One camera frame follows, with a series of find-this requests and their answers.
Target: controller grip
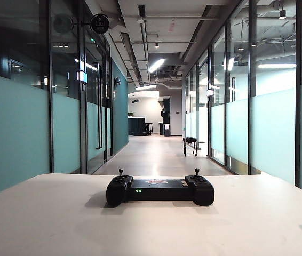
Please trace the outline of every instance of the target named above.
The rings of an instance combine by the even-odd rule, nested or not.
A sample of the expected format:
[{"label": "controller grip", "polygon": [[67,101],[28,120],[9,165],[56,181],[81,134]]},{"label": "controller grip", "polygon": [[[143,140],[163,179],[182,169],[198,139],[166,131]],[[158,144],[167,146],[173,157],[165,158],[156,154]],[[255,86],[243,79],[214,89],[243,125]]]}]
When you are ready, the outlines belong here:
[{"label": "controller grip", "polygon": [[194,188],[193,202],[200,206],[209,206],[214,202],[214,188],[212,184]]},{"label": "controller grip", "polygon": [[116,176],[106,189],[106,201],[112,207],[117,207],[127,200],[127,188],[131,185],[131,176]]}]

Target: gray floor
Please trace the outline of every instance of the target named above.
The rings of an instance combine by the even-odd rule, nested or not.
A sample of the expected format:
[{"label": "gray floor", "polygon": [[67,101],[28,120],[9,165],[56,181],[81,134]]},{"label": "gray floor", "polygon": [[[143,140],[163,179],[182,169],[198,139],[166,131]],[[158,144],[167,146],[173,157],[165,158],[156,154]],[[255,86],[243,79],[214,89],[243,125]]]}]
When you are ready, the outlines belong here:
[{"label": "gray floor", "polygon": [[195,168],[200,175],[231,175],[200,151],[197,157],[192,152],[187,147],[184,157],[180,136],[129,136],[129,144],[94,174],[116,175],[121,167],[125,175],[132,176],[185,176],[195,174]]}]

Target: table surface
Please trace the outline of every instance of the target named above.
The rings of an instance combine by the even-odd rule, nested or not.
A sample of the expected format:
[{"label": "table surface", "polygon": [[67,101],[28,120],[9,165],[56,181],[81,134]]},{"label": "table surface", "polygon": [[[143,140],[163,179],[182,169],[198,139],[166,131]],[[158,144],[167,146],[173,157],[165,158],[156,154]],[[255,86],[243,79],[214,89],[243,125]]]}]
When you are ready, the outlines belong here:
[{"label": "table surface", "polygon": [[302,256],[302,190],[279,178],[206,177],[215,188],[209,207],[157,201],[110,208],[112,177],[45,174],[1,192],[0,256]]}]

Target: round sign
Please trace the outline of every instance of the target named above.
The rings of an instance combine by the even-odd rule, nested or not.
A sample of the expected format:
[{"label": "round sign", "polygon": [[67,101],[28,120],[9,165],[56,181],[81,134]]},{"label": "round sign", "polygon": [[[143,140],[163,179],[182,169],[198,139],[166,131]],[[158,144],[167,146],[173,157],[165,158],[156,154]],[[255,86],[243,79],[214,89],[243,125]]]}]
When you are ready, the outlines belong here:
[{"label": "round sign", "polygon": [[96,14],[90,20],[90,27],[98,34],[103,34],[107,32],[109,28],[109,20],[108,17],[104,14]]},{"label": "round sign", "polygon": [[73,20],[66,14],[57,14],[54,18],[54,29],[57,33],[65,34],[73,29]]}]

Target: black counter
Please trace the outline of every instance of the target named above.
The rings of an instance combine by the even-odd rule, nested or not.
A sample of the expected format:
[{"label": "black counter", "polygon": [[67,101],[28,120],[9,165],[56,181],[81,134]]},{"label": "black counter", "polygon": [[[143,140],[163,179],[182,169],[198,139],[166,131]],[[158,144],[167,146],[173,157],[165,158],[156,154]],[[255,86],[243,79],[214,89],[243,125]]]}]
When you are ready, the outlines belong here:
[{"label": "black counter", "polygon": [[129,118],[129,135],[145,136],[145,117]]}]

